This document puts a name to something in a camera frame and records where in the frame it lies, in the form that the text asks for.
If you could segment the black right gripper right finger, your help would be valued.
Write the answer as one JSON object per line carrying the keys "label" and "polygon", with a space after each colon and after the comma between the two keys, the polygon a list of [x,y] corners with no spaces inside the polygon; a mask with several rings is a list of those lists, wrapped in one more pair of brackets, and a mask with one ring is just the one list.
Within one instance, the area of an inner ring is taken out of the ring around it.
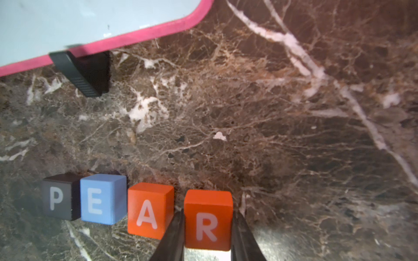
{"label": "black right gripper right finger", "polygon": [[244,216],[235,212],[231,229],[232,261],[267,261]]}

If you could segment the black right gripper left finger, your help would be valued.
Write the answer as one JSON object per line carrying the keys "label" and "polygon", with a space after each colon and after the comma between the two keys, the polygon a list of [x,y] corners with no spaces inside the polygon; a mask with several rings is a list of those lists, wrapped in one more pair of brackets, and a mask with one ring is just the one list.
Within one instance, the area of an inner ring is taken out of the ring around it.
{"label": "black right gripper left finger", "polygon": [[185,247],[184,210],[176,212],[149,261],[183,261]]}

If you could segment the red letter block A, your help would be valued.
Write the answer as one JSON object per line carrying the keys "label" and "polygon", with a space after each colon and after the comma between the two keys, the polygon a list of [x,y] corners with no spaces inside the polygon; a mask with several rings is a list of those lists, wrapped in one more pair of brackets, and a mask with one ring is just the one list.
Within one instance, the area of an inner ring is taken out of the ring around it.
{"label": "red letter block A", "polygon": [[138,183],[127,193],[127,232],[161,240],[174,216],[174,187]]}

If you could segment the red letter block R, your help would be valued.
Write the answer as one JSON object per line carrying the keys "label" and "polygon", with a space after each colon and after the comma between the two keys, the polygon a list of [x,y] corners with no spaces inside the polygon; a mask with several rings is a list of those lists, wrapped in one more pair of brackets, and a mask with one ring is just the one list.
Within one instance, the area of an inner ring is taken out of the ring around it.
{"label": "red letter block R", "polygon": [[184,200],[185,247],[229,251],[233,211],[233,197],[228,191],[187,191]]}

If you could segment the light blue letter block E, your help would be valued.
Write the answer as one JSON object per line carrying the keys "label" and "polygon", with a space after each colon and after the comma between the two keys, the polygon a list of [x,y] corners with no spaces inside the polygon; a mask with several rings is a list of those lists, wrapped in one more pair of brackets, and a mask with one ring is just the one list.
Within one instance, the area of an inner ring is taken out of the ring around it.
{"label": "light blue letter block E", "polygon": [[114,225],[127,215],[127,177],[95,174],[80,180],[81,219]]}

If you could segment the black letter block P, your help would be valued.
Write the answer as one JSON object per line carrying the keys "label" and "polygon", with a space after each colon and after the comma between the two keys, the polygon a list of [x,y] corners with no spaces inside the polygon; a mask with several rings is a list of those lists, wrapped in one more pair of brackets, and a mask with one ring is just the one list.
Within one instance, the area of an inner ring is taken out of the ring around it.
{"label": "black letter block P", "polygon": [[81,217],[80,180],[75,174],[46,177],[41,183],[42,206],[46,216],[74,221]]}

